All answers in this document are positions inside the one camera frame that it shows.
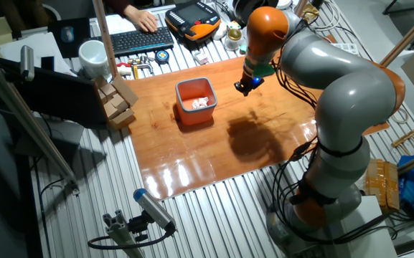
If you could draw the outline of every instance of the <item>computer mouse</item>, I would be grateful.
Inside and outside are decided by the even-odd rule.
[[[74,29],[71,26],[65,26],[61,31],[62,41],[64,43],[70,43],[75,40]]]

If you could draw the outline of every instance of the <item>metal slotted table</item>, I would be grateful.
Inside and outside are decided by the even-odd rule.
[[[159,18],[159,26],[166,26],[164,14],[170,8],[173,6],[151,10]],[[326,24],[327,17],[327,13],[321,10],[317,24]],[[353,31],[344,16],[339,25]],[[90,30],[92,37],[100,36],[96,19],[90,20]],[[367,58],[351,34],[338,29],[321,34],[332,34],[339,43],[358,44],[361,56]],[[169,63],[154,66],[156,76],[198,65],[192,53],[175,38],[174,41],[174,48],[168,50]],[[204,52],[211,62],[241,56],[239,52],[225,51],[223,43],[224,39],[207,41],[197,44],[197,50]],[[80,69],[78,58],[66,61],[72,69]],[[128,57],[120,57],[116,61],[127,63]],[[151,76],[146,70],[138,72],[140,77]],[[413,114],[406,104],[403,103],[402,108],[410,114],[407,123],[397,124],[389,119],[390,128],[366,136],[370,142],[371,158],[397,163],[401,155],[405,155],[402,150],[391,147],[394,140],[414,129]],[[407,141],[404,146],[414,155],[414,143]],[[286,181],[296,182],[301,178],[306,164],[306,159],[291,163]],[[141,208],[132,195],[144,185],[129,131],[84,130],[72,169],[76,172],[80,194],[72,195],[63,182],[47,189],[42,196],[45,225],[42,223],[39,194],[35,194],[44,257],[125,257],[125,253],[119,250],[90,249],[87,241],[106,235],[102,215],[112,214],[117,209],[121,209],[127,219],[141,214]],[[284,257],[265,227],[265,212],[271,202],[270,188],[276,171],[277,166],[265,167],[165,199],[162,206],[175,218],[178,232],[162,243],[144,247],[146,257]],[[32,171],[34,192],[39,193],[40,189],[59,178],[58,171],[50,166],[49,161],[41,160]],[[150,225],[148,234],[149,239],[154,240],[163,232],[157,225]]]

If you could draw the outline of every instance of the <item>person's hand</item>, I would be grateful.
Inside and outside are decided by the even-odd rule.
[[[157,18],[148,11],[140,11],[129,5],[125,8],[124,14],[144,32],[157,31]]]

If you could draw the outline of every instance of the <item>person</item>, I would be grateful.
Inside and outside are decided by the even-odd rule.
[[[122,17],[127,16],[144,32],[157,31],[157,18],[148,11],[138,10],[128,0],[105,0],[105,2]]]

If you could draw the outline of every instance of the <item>robotic arm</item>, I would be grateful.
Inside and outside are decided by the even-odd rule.
[[[248,52],[235,87],[246,96],[261,85],[263,77],[273,74],[269,62],[284,45],[283,72],[300,85],[324,90],[315,112],[319,142],[314,162],[299,182],[298,194],[283,204],[293,226],[311,233],[360,205],[354,182],[370,161],[362,134],[401,106],[405,86],[389,69],[331,46],[308,29],[293,34],[299,22],[295,14],[272,7],[250,15]],[[293,236],[275,213],[268,214],[268,230],[281,248]]]

